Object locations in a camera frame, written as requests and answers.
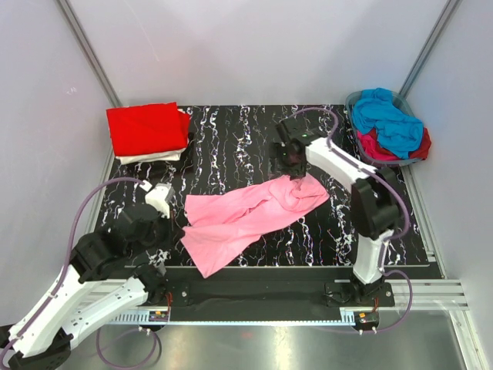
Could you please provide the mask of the pink t shirt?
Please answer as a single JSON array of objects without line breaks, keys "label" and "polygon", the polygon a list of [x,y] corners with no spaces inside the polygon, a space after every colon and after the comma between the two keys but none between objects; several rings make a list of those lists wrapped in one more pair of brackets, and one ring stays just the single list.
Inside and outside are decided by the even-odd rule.
[{"label": "pink t shirt", "polygon": [[223,195],[189,195],[181,239],[203,278],[223,269],[264,234],[290,226],[326,202],[320,182],[284,175]]}]

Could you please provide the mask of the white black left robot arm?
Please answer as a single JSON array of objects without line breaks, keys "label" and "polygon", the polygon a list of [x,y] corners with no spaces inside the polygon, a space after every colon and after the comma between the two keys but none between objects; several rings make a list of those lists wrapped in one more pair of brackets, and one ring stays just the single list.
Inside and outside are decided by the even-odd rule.
[{"label": "white black left robot arm", "polygon": [[163,263],[141,264],[104,297],[82,308],[90,293],[134,258],[164,248],[171,237],[171,185],[140,180],[144,201],[123,208],[103,227],[69,236],[62,269],[19,322],[1,328],[3,369],[57,369],[88,336],[143,304],[171,304]]}]

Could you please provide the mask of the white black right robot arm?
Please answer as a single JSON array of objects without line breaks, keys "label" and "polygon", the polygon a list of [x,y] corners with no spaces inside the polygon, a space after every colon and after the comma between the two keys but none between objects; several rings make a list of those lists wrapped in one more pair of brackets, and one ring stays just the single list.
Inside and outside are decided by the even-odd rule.
[{"label": "white black right robot arm", "polygon": [[304,129],[293,117],[276,124],[279,141],[269,147],[274,173],[300,179],[308,166],[324,171],[350,194],[350,218],[357,232],[357,256],[350,280],[327,291],[339,305],[376,305],[384,293],[384,259],[398,221],[406,215],[392,169],[367,165],[318,129]]}]

